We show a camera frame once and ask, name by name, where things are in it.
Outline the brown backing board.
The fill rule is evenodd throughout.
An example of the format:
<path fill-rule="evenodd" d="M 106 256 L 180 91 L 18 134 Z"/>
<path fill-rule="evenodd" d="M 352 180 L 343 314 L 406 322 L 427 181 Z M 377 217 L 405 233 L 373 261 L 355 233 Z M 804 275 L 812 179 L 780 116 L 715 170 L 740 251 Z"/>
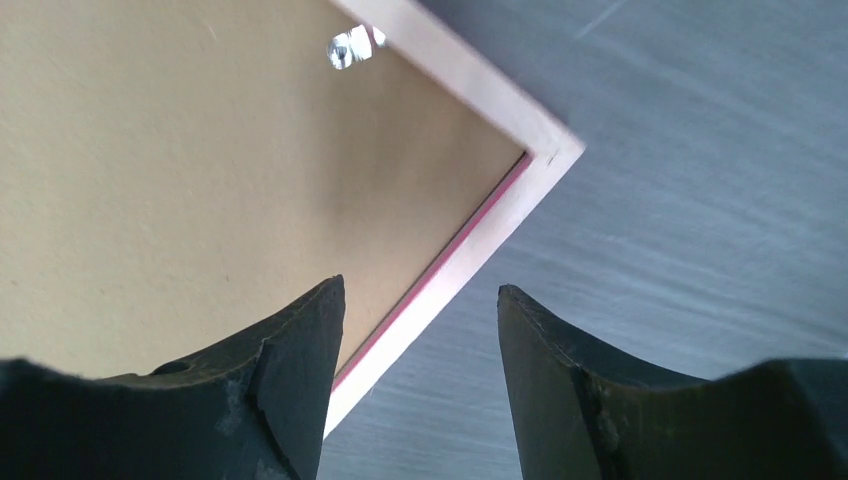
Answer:
<path fill-rule="evenodd" d="M 325 1 L 1 5 L 1 354 L 146 374 L 342 275 L 348 360 L 521 148 Z"/>

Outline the orange wooden picture frame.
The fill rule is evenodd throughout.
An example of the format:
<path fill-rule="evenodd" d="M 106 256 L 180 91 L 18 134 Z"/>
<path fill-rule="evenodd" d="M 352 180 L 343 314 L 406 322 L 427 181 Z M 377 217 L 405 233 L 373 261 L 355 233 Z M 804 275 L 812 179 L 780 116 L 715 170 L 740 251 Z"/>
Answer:
<path fill-rule="evenodd" d="M 417 1 L 339 1 L 357 21 L 520 144 L 507 171 L 336 376 L 330 434 L 556 186 L 585 150 L 565 124 Z"/>

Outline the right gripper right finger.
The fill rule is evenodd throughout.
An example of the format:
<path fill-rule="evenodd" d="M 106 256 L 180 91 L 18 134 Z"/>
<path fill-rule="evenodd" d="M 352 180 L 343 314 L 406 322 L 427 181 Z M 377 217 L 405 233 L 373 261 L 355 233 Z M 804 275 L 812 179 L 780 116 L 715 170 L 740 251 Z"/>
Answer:
<path fill-rule="evenodd" d="M 498 334 L 526 479 L 843 479 L 847 363 L 675 372 L 504 285 Z"/>

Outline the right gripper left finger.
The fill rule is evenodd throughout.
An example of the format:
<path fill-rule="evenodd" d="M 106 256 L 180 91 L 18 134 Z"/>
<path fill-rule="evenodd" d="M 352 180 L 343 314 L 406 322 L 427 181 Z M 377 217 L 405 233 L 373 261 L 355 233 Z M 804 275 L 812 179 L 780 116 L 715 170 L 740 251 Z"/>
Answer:
<path fill-rule="evenodd" d="M 147 375 L 1 364 L 5 479 L 313 479 L 343 335 L 328 278 Z"/>

